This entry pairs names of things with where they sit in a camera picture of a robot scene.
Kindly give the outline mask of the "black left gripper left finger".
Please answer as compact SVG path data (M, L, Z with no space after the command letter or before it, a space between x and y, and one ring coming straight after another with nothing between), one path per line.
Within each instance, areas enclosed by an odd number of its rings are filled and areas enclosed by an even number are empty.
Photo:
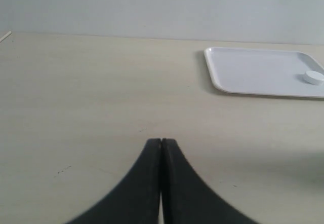
M161 140L147 140L125 177L98 203L69 223L158 223Z

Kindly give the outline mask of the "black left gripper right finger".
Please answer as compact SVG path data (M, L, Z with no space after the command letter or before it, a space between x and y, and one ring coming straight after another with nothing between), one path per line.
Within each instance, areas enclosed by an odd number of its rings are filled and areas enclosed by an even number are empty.
M161 142L164 223L256 223L217 195L191 167L174 139Z

